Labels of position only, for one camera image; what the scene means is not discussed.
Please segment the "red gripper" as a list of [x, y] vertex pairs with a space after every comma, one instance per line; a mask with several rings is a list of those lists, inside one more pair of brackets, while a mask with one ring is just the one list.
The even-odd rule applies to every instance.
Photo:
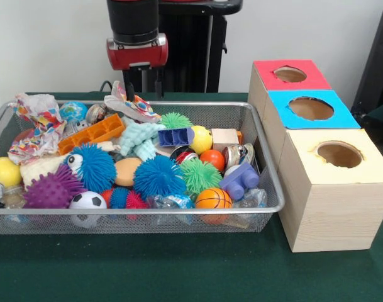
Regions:
[[169, 43], [165, 33], [159, 33], [156, 39], [146, 44], [125, 45], [116, 43], [113, 38], [106, 40], [106, 50], [113, 70], [123, 70], [126, 99], [135, 100], [135, 90], [130, 81], [131, 68], [157, 68], [155, 92], [158, 99], [164, 97], [164, 68], [169, 56]]

